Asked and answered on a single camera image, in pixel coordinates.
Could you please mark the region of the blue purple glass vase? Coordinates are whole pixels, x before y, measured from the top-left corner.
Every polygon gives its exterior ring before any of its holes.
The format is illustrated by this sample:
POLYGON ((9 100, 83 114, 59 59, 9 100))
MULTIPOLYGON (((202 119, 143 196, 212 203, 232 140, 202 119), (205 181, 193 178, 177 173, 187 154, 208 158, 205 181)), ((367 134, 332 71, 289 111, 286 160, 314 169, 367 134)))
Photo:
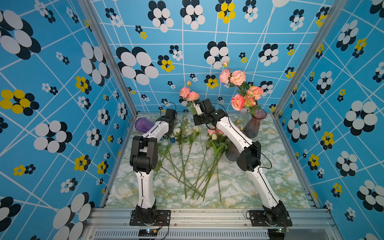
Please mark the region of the blue purple glass vase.
POLYGON ((147 133, 155 124, 146 118, 138 118, 135 122, 135 129, 142 134, 147 133))

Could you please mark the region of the single pink rose stem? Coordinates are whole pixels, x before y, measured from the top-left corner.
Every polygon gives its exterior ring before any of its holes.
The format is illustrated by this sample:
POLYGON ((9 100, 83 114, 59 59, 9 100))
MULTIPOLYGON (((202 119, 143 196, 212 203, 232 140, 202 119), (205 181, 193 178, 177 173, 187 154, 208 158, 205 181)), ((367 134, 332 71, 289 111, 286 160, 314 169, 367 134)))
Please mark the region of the single pink rose stem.
POLYGON ((243 109, 246 109, 251 115, 255 114, 254 106, 256 105, 256 102, 252 96, 245 95, 243 97, 237 94, 231 99, 231 104, 236 111, 241 112, 243 109))

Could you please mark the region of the pink peony flower stem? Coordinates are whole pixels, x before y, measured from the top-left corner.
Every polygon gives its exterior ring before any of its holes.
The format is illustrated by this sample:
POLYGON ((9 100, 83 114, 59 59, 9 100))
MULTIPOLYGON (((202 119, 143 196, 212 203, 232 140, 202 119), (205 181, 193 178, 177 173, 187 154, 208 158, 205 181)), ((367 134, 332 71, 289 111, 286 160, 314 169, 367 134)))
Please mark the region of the pink peony flower stem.
POLYGON ((236 88, 237 92, 244 97, 250 88, 247 84, 246 73, 241 70, 231 71, 229 63, 230 62, 222 63, 224 69, 219 76, 219 80, 231 88, 236 88))

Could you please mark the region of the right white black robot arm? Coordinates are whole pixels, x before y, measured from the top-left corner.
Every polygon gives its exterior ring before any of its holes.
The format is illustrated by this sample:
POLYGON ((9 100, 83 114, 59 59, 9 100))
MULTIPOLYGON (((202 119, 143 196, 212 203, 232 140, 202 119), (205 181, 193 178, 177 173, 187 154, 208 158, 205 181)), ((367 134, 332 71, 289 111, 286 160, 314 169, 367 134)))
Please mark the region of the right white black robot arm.
POLYGON ((292 221, 289 212, 265 176, 261 163, 263 155, 261 144, 243 134, 231 121, 228 114, 222 109, 216 110, 209 99, 193 101, 193 107, 196 109, 196 114, 194 114, 196 126, 213 125, 216 130, 223 132, 238 150, 239 156, 236 163, 242 171, 248 173, 261 197, 264 209, 262 219, 269 226, 282 224, 284 227, 291 227, 292 221))

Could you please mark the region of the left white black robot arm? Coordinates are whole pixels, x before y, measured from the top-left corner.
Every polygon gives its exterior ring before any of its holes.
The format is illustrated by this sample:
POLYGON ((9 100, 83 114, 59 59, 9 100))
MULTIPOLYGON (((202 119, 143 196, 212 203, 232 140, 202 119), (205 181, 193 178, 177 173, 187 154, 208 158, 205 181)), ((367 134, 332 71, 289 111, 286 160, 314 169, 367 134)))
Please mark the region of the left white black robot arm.
POLYGON ((130 165, 138 179, 139 199, 134 215, 146 225, 152 225, 157 220, 156 198, 154 195, 154 172, 158 166, 158 141, 169 137, 174 130, 177 111, 167 109, 154 124, 146 119, 142 135, 134 136, 131 147, 130 165))

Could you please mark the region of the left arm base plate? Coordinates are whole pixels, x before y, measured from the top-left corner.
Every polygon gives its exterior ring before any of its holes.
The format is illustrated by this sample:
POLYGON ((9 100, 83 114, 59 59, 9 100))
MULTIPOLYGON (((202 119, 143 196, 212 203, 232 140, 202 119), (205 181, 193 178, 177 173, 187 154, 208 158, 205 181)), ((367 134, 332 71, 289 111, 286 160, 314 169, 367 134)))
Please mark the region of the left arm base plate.
POLYGON ((171 213, 170 210, 135 209, 131 212, 129 225, 139 227, 168 226, 171 220, 171 213))

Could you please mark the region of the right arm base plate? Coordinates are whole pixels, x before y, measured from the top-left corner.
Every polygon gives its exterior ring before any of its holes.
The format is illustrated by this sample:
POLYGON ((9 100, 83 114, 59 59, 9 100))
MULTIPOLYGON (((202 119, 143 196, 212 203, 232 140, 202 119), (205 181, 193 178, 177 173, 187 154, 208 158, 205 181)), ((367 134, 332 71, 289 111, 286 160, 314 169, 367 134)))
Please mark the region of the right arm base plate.
POLYGON ((292 227, 292 219, 287 211, 276 215, 270 211, 249 210, 246 218, 251 221, 253 227, 292 227))

